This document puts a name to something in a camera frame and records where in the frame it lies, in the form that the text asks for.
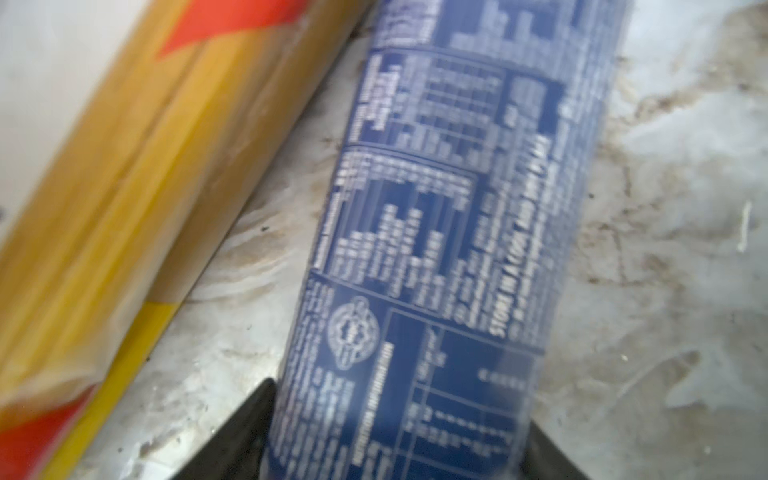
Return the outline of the blue spaghetti box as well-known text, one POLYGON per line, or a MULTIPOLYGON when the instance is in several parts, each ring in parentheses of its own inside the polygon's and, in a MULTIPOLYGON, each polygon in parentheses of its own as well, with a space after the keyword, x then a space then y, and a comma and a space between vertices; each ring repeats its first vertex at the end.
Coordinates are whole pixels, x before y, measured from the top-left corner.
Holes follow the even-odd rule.
POLYGON ((517 479, 627 1, 384 1, 265 479, 517 479))

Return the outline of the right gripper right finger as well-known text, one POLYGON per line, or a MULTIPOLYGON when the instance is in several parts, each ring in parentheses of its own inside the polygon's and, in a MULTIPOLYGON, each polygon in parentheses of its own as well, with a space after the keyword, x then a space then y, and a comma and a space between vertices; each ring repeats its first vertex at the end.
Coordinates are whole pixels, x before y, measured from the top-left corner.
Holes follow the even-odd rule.
POLYGON ((532 480, 589 480, 534 421, 530 423, 520 473, 532 480))

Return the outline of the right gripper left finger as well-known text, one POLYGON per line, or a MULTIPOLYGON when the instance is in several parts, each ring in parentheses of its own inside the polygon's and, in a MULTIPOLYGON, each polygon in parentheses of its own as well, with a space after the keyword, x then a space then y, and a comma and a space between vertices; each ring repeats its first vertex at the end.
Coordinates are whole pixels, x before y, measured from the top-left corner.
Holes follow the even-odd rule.
POLYGON ((276 393, 274 379, 267 378, 261 382, 173 479, 258 479, 276 393))

